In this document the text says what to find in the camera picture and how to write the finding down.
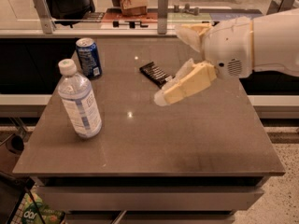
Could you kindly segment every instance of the soda can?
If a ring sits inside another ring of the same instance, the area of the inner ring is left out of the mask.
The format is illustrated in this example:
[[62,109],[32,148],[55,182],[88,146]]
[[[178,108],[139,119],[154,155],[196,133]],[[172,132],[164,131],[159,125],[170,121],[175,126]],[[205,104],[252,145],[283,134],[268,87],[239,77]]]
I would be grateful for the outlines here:
[[88,79],[100,77],[102,68],[97,46],[91,38],[81,38],[76,42],[76,52],[83,75]]

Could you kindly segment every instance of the table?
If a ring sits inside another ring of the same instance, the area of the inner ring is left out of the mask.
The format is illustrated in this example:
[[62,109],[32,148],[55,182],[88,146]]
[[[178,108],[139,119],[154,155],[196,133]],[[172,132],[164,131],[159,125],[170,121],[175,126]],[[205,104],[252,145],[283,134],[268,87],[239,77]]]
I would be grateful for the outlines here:
[[110,223],[123,210],[121,223],[233,223],[285,173],[238,79],[159,107],[138,68],[155,62],[174,75],[200,55],[176,38],[95,41],[102,130],[81,140],[55,91],[13,171],[68,223]]

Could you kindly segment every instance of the plastic bottle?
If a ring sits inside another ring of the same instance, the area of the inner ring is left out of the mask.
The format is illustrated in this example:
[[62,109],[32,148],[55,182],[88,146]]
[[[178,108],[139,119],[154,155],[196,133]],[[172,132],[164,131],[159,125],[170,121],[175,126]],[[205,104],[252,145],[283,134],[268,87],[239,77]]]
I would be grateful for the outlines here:
[[102,120],[91,81],[77,71],[72,59],[62,60],[58,66],[63,75],[58,93],[75,132],[82,138],[95,136],[102,128]]

